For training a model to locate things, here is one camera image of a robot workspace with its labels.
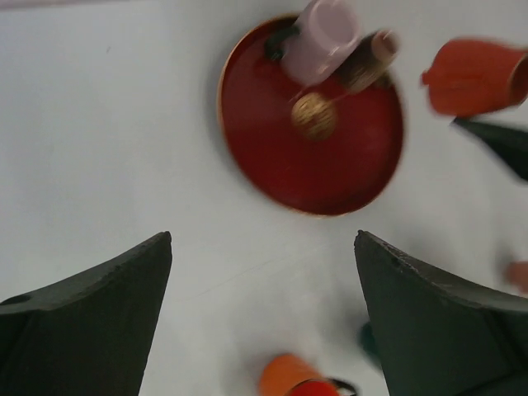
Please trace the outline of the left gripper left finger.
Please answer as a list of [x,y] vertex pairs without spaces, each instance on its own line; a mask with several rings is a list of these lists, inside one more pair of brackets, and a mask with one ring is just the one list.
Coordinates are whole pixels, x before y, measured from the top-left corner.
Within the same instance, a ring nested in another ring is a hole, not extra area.
[[1,303],[3,395],[137,395],[172,266],[158,233]]

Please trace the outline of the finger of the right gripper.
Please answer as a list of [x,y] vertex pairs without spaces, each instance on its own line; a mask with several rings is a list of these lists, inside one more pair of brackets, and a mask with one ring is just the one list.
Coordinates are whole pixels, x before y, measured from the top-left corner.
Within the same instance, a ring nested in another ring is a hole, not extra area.
[[481,140],[518,178],[527,181],[527,129],[459,117],[451,124]]

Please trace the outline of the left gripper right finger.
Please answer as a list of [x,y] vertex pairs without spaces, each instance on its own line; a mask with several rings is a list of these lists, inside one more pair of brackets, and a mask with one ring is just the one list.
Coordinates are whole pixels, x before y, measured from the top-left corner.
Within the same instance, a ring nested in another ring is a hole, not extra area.
[[525,395],[527,300],[417,260],[372,233],[354,242],[392,395]]

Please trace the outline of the small orange cup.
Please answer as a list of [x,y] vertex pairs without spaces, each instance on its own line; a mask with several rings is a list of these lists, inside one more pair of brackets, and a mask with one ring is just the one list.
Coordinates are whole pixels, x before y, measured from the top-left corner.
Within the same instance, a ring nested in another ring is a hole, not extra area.
[[421,76],[432,109],[471,117],[519,106],[527,98],[527,49],[496,40],[455,38]]

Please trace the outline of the red mug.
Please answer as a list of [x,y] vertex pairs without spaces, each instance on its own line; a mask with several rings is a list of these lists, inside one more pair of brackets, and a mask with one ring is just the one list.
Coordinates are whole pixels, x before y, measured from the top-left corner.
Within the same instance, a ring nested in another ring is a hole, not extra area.
[[296,385],[287,396],[358,396],[354,384],[334,378],[311,379]]

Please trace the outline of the orange mug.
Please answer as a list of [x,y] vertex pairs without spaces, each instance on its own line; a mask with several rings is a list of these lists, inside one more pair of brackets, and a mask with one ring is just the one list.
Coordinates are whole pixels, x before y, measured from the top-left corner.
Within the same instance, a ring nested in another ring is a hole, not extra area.
[[297,355],[279,355],[263,369],[258,380],[258,394],[284,396],[294,387],[307,381],[325,382],[326,380],[314,366]]

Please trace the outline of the brown textured cup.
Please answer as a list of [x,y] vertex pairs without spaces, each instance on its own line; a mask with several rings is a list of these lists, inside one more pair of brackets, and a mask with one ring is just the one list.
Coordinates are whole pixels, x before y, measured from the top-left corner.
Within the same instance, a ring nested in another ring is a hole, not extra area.
[[356,94],[376,83],[385,76],[399,48],[399,37],[393,30],[379,29],[366,35],[337,69],[341,85]]

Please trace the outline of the lilac mug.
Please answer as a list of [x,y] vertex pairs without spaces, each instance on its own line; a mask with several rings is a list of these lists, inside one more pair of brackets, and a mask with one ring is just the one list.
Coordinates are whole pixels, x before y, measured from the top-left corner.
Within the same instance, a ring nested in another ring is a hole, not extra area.
[[280,66],[302,87],[329,78],[361,40],[360,22],[347,1],[312,1],[299,14],[294,27],[299,32],[285,40]]

